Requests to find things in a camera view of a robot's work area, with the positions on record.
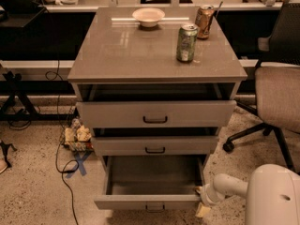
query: white bowl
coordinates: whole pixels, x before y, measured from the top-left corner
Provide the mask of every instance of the white bowl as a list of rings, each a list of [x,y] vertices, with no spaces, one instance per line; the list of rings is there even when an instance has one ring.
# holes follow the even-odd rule
[[[162,10],[151,7],[140,8],[132,13],[132,17],[139,21],[140,25],[144,27],[156,26],[158,21],[164,16],[165,13]]]

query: beverage can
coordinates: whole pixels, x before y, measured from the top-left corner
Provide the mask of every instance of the beverage can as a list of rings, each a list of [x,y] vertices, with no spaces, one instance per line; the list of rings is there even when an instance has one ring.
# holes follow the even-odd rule
[[[214,12],[212,5],[203,5],[198,9],[195,21],[195,24],[199,27],[197,38],[208,39]]]
[[[191,62],[194,58],[198,26],[194,23],[181,25],[178,32],[176,58],[181,62]]]

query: cabinet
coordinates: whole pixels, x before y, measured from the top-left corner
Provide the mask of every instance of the cabinet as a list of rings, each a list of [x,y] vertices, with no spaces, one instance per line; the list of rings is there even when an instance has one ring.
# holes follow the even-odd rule
[[[100,8],[68,75],[77,109],[106,172],[99,209],[193,208],[203,166],[231,118],[246,73],[213,21],[194,61],[175,58],[181,23],[196,7],[161,7],[144,29],[135,7]]]

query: cabinet top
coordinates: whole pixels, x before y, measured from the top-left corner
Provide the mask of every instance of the cabinet top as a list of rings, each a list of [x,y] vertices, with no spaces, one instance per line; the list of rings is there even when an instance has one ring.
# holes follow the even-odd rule
[[[247,77],[214,19],[207,40],[197,39],[194,60],[176,59],[178,31],[195,23],[197,7],[160,7],[165,17],[154,28],[133,19],[138,7],[103,7],[71,69],[71,83],[222,83]]]

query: green can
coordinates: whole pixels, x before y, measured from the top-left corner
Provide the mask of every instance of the green can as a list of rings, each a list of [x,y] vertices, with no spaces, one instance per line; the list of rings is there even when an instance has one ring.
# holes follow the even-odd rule
[[[194,59],[198,26],[194,23],[181,25],[178,33],[176,58],[181,62],[191,62]]]

